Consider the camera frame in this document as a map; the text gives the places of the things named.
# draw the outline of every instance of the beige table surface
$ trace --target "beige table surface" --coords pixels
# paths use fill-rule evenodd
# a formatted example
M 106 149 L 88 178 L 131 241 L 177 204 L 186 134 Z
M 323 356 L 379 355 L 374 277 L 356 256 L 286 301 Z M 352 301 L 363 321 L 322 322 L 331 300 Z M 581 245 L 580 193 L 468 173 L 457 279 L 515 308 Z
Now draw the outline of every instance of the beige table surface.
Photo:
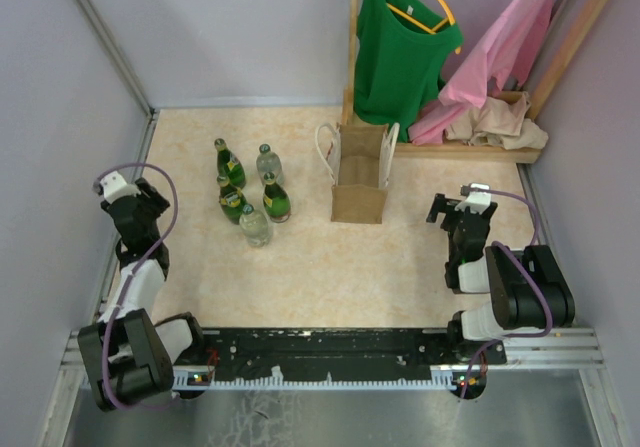
M 331 180 L 313 136 L 339 114 L 333 106 L 161 112 L 148 161 L 173 177 L 179 217 L 167 239 L 171 268 L 155 321 L 191 311 L 209 327 L 436 327 L 488 300 L 446 288 L 447 236 L 425 218 L 436 193 L 459 198 L 470 182 L 522 194 L 516 166 L 395 158 L 383 224 L 332 223 Z M 264 248 L 249 247 L 220 210 L 217 137 L 242 161 L 245 195 L 260 208 L 258 146 L 271 144 L 282 159 L 293 213 L 273 225 Z M 144 175 L 170 198 L 159 175 Z M 524 246 L 532 235 L 527 208 L 497 201 L 489 240 Z M 161 230 L 169 219 L 167 212 Z

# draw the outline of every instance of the green tank top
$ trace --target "green tank top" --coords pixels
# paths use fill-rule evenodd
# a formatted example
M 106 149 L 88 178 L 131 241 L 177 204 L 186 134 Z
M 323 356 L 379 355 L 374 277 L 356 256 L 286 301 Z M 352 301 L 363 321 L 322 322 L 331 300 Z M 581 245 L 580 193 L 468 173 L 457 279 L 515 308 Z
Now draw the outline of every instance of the green tank top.
M 428 27 L 442 17 L 419 0 L 362 0 L 358 16 L 360 50 L 356 60 L 354 110 L 370 124 L 400 124 L 399 142 L 424 105 L 437 98 L 440 69 L 462 44 L 458 24 L 433 35 L 394 14 L 387 2 Z

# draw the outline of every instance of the wooden beam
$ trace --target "wooden beam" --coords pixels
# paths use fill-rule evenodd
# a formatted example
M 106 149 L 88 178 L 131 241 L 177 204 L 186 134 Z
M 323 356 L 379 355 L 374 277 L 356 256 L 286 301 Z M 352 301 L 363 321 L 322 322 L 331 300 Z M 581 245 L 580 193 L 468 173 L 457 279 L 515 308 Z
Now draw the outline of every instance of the wooden beam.
M 396 144 L 396 157 L 420 159 L 449 159 L 486 162 L 508 162 L 533 164 L 542 151 L 538 149 L 505 150 L 490 145 L 464 145 L 460 142 L 445 142 L 442 145 Z
M 551 92 L 562 77 L 562 74 L 564 74 L 564 71 L 567 69 L 571 59 L 573 59 L 580 45 L 582 45 L 582 42 L 608 1 L 609 0 L 587 0 L 585 2 L 582 10 L 569 28 L 562 45 L 540 80 L 540 83 L 533 91 L 531 95 L 531 108 L 527 113 L 527 117 L 535 119 L 538 116 L 551 95 Z
M 356 78 L 356 30 L 358 27 L 358 0 L 351 0 L 349 15 L 349 60 L 347 64 L 347 88 L 342 98 L 342 123 L 353 117 L 353 89 Z

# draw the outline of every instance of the paper bag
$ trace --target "paper bag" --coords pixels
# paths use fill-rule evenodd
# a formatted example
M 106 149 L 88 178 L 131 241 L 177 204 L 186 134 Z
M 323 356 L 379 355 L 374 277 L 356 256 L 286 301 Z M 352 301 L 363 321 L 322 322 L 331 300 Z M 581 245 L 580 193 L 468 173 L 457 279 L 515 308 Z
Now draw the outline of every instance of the paper bag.
M 339 125 L 336 130 L 325 123 L 316 129 L 316 148 L 333 180 L 332 222 L 382 223 L 399 128 L 396 123 L 390 131 L 387 125 Z M 323 129 L 332 136 L 326 158 L 318 139 Z

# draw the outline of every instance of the glass bottle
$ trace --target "glass bottle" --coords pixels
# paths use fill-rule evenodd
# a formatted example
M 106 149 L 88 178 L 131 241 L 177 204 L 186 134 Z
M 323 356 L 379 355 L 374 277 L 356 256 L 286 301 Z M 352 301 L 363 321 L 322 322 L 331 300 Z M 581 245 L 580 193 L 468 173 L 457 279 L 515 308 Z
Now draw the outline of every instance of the glass bottle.
M 225 175 L 218 176 L 218 185 L 220 186 L 220 207 L 227 218 L 237 224 L 240 222 L 242 208 L 246 205 L 247 200 L 244 198 L 242 190 L 231 185 L 229 178 Z
M 264 174 L 264 196 L 262 201 L 269 218 L 276 223 L 285 222 L 291 216 L 291 201 L 282 187 L 276 182 L 273 172 Z
M 262 247 L 271 240 L 269 221 L 262 212 L 254 210 L 251 204 L 242 208 L 240 228 L 251 247 Z
M 229 177 L 232 185 L 243 188 L 247 179 L 242 164 L 227 148 L 227 143 L 223 139 L 216 139 L 214 144 L 218 151 L 218 173 Z
M 264 185 L 264 174 L 267 172 L 273 172 L 276 176 L 276 182 L 278 185 L 284 185 L 284 173 L 282 172 L 282 163 L 278 154 L 271 150 L 269 144 L 262 144 L 260 146 L 260 155 L 256 159 L 256 168 L 258 174 L 260 174 L 260 180 Z

